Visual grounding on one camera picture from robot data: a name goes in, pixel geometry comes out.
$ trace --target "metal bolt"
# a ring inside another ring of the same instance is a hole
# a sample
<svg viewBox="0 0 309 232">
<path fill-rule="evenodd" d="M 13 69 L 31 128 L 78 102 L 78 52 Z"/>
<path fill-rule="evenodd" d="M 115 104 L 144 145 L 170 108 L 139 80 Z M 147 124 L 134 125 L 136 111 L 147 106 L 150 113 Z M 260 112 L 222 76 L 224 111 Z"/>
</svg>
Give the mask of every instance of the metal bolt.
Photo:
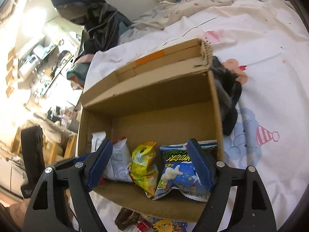
<svg viewBox="0 0 309 232">
<path fill-rule="evenodd" d="M 248 170 L 253 173 L 253 172 L 255 172 L 255 167 L 250 166 L 250 167 L 248 167 Z"/>
<path fill-rule="evenodd" d="M 84 165 L 83 162 L 77 162 L 77 163 L 75 164 L 75 167 L 81 168 L 83 165 Z"/>
<path fill-rule="evenodd" d="M 218 166 L 218 167 L 224 167 L 225 164 L 224 164 L 223 161 L 218 161 L 218 162 L 217 162 L 217 166 Z"/>
<path fill-rule="evenodd" d="M 50 173 L 53 169 L 51 167 L 48 167 L 45 169 L 45 173 Z"/>
</svg>

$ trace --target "blue snack bag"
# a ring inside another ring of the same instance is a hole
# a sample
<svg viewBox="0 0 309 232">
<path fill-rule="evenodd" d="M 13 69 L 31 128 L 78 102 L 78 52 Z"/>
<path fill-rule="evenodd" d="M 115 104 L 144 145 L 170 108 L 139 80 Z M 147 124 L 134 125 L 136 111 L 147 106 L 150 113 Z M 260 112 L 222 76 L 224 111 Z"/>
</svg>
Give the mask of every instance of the blue snack bag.
<svg viewBox="0 0 309 232">
<path fill-rule="evenodd" d="M 200 141 L 206 151 L 217 146 L 216 140 Z M 164 169 L 153 200 L 178 189 L 187 198 L 207 202 L 210 192 L 201 185 L 200 179 L 187 153 L 186 144 L 160 147 Z"/>
<path fill-rule="evenodd" d="M 153 218 L 154 232 L 187 232 L 188 223 Z"/>
</svg>

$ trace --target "cardboard box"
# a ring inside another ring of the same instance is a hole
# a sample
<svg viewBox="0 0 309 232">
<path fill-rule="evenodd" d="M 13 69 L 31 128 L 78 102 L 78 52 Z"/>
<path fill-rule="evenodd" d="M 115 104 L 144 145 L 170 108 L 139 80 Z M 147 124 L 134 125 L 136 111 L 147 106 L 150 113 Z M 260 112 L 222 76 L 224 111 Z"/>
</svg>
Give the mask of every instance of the cardboard box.
<svg viewBox="0 0 309 232">
<path fill-rule="evenodd" d="M 158 149 L 190 138 L 217 139 L 217 158 L 222 160 L 222 123 L 211 61 L 211 47 L 193 39 L 108 75 L 81 97 L 78 155 L 90 152 L 92 133 L 105 131 L 112 142 L 126 136 L 130 152 L 143 141 L 156 141 Z M 160 173 L 163 164 L 157 155 Z M 178 191 L 148 199 L 132 183 L 106 180 L 95 191 L 141 214 L 175 221 L 197 222 L 205 207 Z"/>
</svg>

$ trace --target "cartoon print on sheet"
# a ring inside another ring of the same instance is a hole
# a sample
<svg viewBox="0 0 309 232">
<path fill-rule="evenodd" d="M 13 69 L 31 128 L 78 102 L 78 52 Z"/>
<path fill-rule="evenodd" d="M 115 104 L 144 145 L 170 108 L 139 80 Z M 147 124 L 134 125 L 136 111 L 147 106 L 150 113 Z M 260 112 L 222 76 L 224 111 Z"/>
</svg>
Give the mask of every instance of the cartoon print on sheet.
<svg viewBox="0 0 309 232">
<path fill-rule="evenodd" d="M 257 122 L 254 113 L 247 109 L 237 109 L 238 119 L 230 136 L 224 136 L 225 162 L 238 160 L 239 168 L 257 166 L 262 157 L 261 146 L 269 141 L 278 142 L 279 133 L 270 132 Z"/>
</svg>

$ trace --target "white bed sheet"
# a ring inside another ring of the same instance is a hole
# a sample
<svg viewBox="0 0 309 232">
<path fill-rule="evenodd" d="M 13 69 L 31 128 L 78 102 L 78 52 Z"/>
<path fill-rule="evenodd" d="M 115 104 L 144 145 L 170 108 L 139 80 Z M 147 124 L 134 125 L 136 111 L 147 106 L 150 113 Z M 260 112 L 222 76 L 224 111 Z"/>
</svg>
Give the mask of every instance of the white bed sheet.
<svg viewBox="0 0 309 232">
<path fill-rule="evenodd" d="M 231 136 L 224 138 L 225 161 L 233 167 L 256 166 L 279 228 L 309 182 L 309 34 L 297 13 L 282 0 L 237 0 L 228 7 L 210 7 L 162 32 L 98 52 L 85 90 L 127 62 L 204 37 L 208 31 L 218 36 L 213 42 L 214 55 L 222 62 L 237 59 L 246 65 L 248 76 L 237 105 L 237 124 Z M 119 206 L 95 195 L 92 198 L 103 223 L 109 232 L 116 231 L 111 226 L 116 214 L 104 211 L 102 203 L 117 211 Z M 219 231 L 228 225 L 234 196 L 233 187 Z"/>
</svg>

